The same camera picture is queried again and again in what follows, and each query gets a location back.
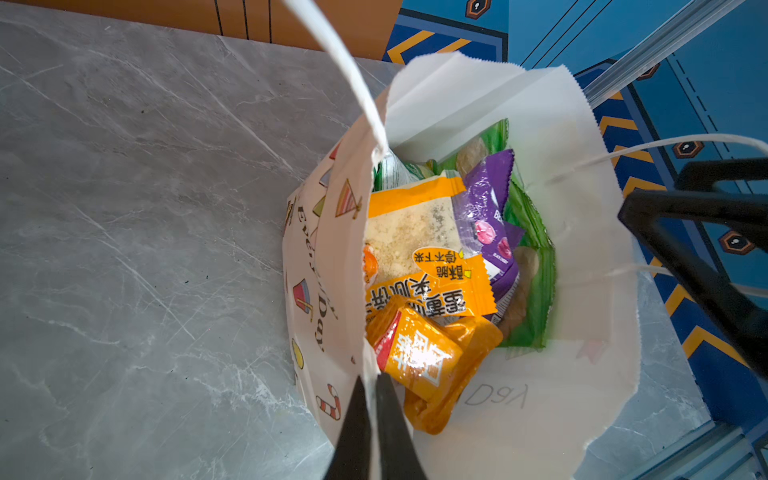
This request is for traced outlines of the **white paper bag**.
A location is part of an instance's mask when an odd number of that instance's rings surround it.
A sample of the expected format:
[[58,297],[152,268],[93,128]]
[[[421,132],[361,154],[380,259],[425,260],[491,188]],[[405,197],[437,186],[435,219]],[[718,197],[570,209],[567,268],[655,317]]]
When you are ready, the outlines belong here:
[[[330,55],[362,106],[360,119],[290,197],[283,238],[288,327],[300,349],[296,372],[317,423],[336,440],[363,371],[362,246],[373,171],[387,147],[451,151],[495,117],[510,120],[522,177],[595,158],[597,125],[563,67],[431,55],[406,67],[378,97],[318,6],[289,9]],[[554,239],[565,285],[556,292],[556,338],[539,353],[500,350],[480,367],[473,397],[498,391],[498,407],[459,408],[447,430],[420,434],[427,473],[457,479],[566,479],[587,445],[636,393],[641,372],[637,276],[630,235],[619,224],[619,187],[606,168],[535,194]]]

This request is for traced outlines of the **small orange candy wrapper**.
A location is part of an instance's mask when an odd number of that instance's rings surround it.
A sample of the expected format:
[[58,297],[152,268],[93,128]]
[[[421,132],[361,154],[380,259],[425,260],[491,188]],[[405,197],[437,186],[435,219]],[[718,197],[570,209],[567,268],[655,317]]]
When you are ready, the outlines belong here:
[[393,297],[367,321],[366,339],[379,370],[405,387],[404,412],[413,428],[438,435],[503,335],[482,316],[441,326],[419,313],[418,306]]

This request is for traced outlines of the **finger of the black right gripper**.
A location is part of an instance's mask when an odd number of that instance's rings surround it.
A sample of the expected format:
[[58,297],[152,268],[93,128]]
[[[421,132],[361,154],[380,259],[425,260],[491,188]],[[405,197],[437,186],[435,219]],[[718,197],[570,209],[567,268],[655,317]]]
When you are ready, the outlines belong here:
[[766,180],[767,174],[766,158],[691,161],[678,174],[675,188],[684,191],[714,192],[718,182]]
[[621,223],[687,290],[746,364],[765,378],[767,311],[666,231],[661,224],[663,218],[723,224],[766,250],[767,197],[636,190],[624,200],[618,213]]

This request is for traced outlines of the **small orange snack packet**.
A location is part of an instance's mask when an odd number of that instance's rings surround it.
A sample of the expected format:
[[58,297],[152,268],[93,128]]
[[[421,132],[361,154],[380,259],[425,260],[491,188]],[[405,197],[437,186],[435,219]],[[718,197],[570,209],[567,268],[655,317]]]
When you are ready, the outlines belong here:
[[363,245],[366,317],[396,296],[433,319],[496,313],[481,248],[460,177],[373,193]]

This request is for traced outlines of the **green cucumber chips bag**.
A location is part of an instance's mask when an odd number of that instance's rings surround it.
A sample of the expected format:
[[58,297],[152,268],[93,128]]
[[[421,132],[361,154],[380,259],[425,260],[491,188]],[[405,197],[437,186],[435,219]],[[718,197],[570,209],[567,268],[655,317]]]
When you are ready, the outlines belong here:
[[[439,161],[417,164],[388,152],[374,170],[373,189],[389,190],[439,175],[463,180],[487,156],[511,149],[508,140],[509,122],[500,120]],[[515,176],[514,165],[503,218],[525,233],[513,251],[519,267],[514,288],[501,300],[495,300],[497,312],[490,319],[504,333],[504,345],[542,349],[547,343],[547,324],[555,297],[555,249],[539,212]]]

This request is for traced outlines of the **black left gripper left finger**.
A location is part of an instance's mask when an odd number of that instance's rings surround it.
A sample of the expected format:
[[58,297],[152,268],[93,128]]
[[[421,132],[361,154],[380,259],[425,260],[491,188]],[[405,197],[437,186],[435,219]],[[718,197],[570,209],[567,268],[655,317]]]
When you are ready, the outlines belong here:
[[365,387],[358,377],[324,480],[368,480],[371,433]]

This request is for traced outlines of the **purple white snack bag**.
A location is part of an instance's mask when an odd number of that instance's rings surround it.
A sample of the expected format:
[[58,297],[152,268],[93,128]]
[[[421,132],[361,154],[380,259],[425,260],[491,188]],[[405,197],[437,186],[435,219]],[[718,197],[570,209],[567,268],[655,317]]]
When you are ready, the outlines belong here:
[[514,288],[519,267],[513,251],[525,233],[523,228],[503,218],[513,165],[514,151],[504,150],[487,156],[463,177],[472,233],[481,245],[480,253],[496,301]]

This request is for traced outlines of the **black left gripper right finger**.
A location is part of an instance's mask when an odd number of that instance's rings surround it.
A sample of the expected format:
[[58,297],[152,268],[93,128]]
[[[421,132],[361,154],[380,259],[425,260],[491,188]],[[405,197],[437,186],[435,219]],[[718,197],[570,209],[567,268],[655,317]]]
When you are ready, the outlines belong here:
[[375,384],[381,478],[426,480],[400,407],[392,377],[381,373]]

